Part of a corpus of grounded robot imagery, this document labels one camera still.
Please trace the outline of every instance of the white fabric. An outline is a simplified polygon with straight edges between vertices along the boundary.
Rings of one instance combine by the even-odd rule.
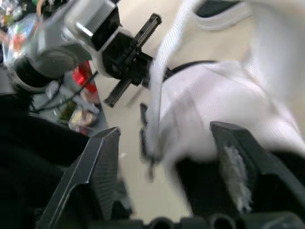
[[[305,143],[289,110],[249,78],[239,62],[195,65],[162,87],[160,153],[168,178],[182,194],[174,164],[187,156],[197,162],[217,158],[211,121],[248,129],[267,150],[305,157]]]
[[[150,120],[146,129],[147,154],[160,156],[159,151],[159,121],[160,121],[160,103],[161,103],[161,87],[163,76],[167,69],[167,62],[171,55],[180,46],[183,30],[188,17],[199,3],[206,0],[184,0],[176,15],[172,28],[168,31],[163,39],[157,52],[156,59],[150,68],[150,90],[152,98],[147,110],[147,117]]]
[[[286,108],[291,108],[287,101],[295,98],[294,88],[299,92],[304,86],[300,82],[305,79],[301,64],[305,59],[302,45],[305,23],[301,20],[296,24],[295,17],[288,20],[287,15],[288,11],[295,14],[292,9],[298,9],[295,15],[304,17],[304,1],[281,0],[286,3],[284,7],[279,7],[277,0],[247,1],[256,3],[254,17],[258,24],[251,49],[253,69],[247,72],[239,62],[200,64],[177,73],[162,85],[166,63],[179,46],[187,12],[196,0],[183,2],[151,67],[152,100],[147,111],[147,149],[148,153],[164,156],[164,168],[182,194],[175,163],[185,157],[202,162],[217,158],[211,121],[242,126],[265,149],[291,152],[305,158],[305,143],[293,115]],[[288,45],[287,37],[293,38],[293,44]]]

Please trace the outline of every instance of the white cloth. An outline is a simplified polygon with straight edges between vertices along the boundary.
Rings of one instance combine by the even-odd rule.
[[[217,158],[211,121],[248,129],[267,150],[305,157],[305,143],[290,112],[270,98],[239,62],[195,65],[162,87],[160,153],[169,179],[182,193],[175,163],[185,157],[198,162]]]

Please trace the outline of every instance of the plastic bag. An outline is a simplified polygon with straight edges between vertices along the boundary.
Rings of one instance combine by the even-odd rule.
[[[7,31],[8,44],[3,42],[3,62],[7,67],[25,55],[30,48],[30,39],[35,35],[39,20],[36,14],[29,14],[23,20],[13,24]]]

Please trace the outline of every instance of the floor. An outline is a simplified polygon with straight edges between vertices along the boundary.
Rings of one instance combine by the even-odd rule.
[[[152,13],[161,15],[163,23],[143,48],[147,54],[154,56],[160,41],[171,27],[181,2],[121,0],[121,23],[136,34]],[[196,60],[241,60],[247,50],[252,28],[252,20],[247,19],[225,31],[207,32],[200,30],[191,18],[185,30],[183,44],[170,60],[169,67]],[[104,99],[117,81],[101,76],[96,83],[100,97]],[[120,164],[135,209],[133,217],[143,219],[146,223],[159,216],[178,221],[190,214],[185,200],[168,183],[161,166],[155,171],[155,181],[149,183],[145,177],[147,167],[139,159],[139,130],[142,127],[139,104],[148,101],[148,90],[131,86],[114,108],[104,105],[103,109],[109,127],[119,126],[122,131]]]

